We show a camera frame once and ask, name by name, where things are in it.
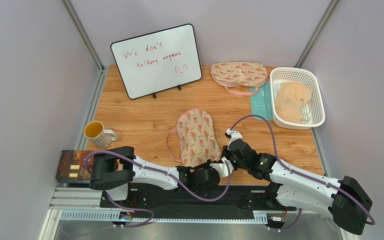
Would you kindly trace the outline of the floral mesh laundry bag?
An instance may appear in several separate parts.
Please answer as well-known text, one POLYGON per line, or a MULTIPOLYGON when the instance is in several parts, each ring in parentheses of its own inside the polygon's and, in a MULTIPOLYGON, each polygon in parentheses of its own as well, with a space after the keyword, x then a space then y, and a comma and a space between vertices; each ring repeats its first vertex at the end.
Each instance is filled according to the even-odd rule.
POLYGON ((208 160, 221 159, 222 148, 217 142, 212 117, 202 109, 190 109, 181 114, 175 126, 165 138, 165 149, 169 157, 185 167, 197 167, 208 160), (179 157, 173 156, 169 149, 169 136, 176 134, 180 143, 179 157))

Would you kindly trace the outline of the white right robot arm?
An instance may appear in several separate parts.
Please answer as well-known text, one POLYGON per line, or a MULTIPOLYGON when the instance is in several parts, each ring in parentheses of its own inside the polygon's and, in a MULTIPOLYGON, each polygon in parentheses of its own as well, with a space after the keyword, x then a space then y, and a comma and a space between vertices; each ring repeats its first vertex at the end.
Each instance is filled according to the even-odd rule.
POLYGON ((234 169, 246 170, 254 178, 269 182, 265 194, 268 205, 321 214, 355 235, 362 235, 365 226, 373 223, 368 216, 373 201, 353 177, 337 179, 311 173, 275 155, 257 153, 242 139, 223 146, 222 156, 234 169))

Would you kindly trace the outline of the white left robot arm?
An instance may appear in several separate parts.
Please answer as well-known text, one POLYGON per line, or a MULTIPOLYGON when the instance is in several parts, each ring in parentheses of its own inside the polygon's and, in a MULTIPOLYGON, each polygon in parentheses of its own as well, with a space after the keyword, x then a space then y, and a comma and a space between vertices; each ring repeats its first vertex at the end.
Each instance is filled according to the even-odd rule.
POLYGON ((215 198, 204 198, 197 192, 217 187, 221 178, 231 179, 227 161, 207 161, 197 167, 164 167, 135 155, 134 148, 130 146, 96 150, 89 153, 83 161, 85 170, 90 174, 89 188, 105 191, 107 199, 111 201, 126 200, 130 183, 136 181, 166 191, 182 187, 200 201, 216 202, 224 197, 228 186, 215 198))

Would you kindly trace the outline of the stacked floral laundry bags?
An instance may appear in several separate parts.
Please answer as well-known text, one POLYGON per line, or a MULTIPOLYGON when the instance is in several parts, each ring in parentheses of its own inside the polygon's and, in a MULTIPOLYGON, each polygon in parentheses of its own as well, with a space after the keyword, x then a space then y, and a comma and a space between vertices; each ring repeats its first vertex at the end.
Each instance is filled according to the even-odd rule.
POLYGON ((246 97, 256 95, 269 78, 269 72, 265 66, 251 61, 215 63, 210 66, 210 74, 212 79, 224 87, 228 93, 246 97), (239 86, 252 88, 253 91, 234 90, 239 86))

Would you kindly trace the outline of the teal card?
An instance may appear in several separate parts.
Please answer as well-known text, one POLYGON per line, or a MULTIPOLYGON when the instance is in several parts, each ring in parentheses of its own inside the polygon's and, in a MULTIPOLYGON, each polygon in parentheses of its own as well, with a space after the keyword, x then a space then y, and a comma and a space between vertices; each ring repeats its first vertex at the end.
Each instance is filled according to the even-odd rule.
POLYGON ((255 95, 250 97, 251 113, 260 115, 265 119, 273 120, 272 99, 270 83, 260 86, 255 95))

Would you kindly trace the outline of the beige bras in basket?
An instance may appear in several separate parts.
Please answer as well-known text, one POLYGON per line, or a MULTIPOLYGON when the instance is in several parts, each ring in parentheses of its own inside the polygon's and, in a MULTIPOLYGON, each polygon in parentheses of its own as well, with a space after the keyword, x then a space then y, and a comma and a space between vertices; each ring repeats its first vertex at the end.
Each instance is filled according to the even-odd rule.
POLYGON ((303 107, 312 99, 313 90, 297 81, 283 82, 275 99, 275 112, 284 121, 303 124, 303 107))

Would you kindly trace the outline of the white plastic basket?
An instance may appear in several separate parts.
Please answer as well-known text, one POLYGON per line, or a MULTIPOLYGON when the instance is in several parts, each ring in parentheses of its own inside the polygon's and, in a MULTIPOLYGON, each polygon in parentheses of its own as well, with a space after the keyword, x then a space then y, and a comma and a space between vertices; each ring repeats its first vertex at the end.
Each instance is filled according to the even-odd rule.
POLYGON ((281 128, 308 130, 321 126, 325 108, 316 76, 295 67, 277 67, 270 73, 273 121, 281 128))

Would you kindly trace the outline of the yellow patterned mug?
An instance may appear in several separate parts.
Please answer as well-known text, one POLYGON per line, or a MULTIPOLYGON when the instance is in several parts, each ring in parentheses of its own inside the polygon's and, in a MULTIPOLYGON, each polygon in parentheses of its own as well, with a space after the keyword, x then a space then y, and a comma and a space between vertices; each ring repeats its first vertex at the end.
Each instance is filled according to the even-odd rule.
POLYGON ((98 149, 108 148, 112 142, 118 140, 118 134, 112 129, 105 128, 100 121, 89 122, 83 129, 83 135, 98 149))

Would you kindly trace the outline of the whiteboard with red writing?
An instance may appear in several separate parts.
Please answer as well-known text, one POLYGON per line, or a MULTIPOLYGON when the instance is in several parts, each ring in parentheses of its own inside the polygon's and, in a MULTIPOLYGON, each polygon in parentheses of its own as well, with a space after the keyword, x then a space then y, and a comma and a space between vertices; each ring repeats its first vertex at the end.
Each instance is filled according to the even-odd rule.
POLYGON ((113 42, 110 50, 131 100, 181 88, 203 77, 190 23, 113 42))

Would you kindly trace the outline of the dark book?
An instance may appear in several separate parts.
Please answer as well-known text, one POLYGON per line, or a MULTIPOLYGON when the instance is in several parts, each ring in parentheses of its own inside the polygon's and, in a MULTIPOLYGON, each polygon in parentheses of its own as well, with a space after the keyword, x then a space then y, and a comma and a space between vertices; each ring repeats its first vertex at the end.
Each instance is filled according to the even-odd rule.
POLYGON ((85 167, 85 158, 92 150, 62 150, 55 180, 67 184, 89 184, 91 175, 85 167))

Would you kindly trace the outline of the aluminium frame rail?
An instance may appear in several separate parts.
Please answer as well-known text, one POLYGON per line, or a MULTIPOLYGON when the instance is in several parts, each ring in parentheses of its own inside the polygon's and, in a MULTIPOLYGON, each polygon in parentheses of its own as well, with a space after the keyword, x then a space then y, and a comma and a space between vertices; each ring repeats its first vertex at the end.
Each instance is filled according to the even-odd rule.
POLYGON ((154 221, 186 222, 256 222, 259 213, 295 213, 296 207, 267 204, 266 186, 234 185, 222 199, 215 202, 198 200, 183 190, 165 191, 159 187, 135 184, 127 199, 111 202, 106 192, 85 187, 58 187, 51 207, 78 210, 69 219, 98 218, 98 211, 112 211, 112 219, 120 221, 127 208, 150 210, 154 221))

